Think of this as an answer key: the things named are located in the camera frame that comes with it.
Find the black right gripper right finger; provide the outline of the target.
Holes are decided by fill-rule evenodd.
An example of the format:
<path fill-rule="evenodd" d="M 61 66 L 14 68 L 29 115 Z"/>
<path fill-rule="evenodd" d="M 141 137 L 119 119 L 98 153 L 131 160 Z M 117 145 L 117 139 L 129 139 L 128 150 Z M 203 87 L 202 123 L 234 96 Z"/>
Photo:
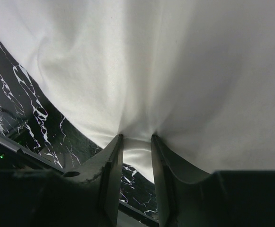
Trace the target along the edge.
<path fill-rule="evenodd" d="M 151 138 L 162 227 L 275 227 L 275 171 L 209 174 Z"/>

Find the white printed t-shirt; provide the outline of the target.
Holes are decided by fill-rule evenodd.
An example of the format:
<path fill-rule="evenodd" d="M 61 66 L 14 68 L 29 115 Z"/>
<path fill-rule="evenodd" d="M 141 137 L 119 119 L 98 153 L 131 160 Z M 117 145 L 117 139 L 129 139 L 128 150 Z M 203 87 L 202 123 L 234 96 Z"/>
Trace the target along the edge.
<path fill-rule="evenodd" d="M 0 41 L 151 182 L 155 133 L 209 173 L 275 170 L 275 0 L 0 0 Z"/>

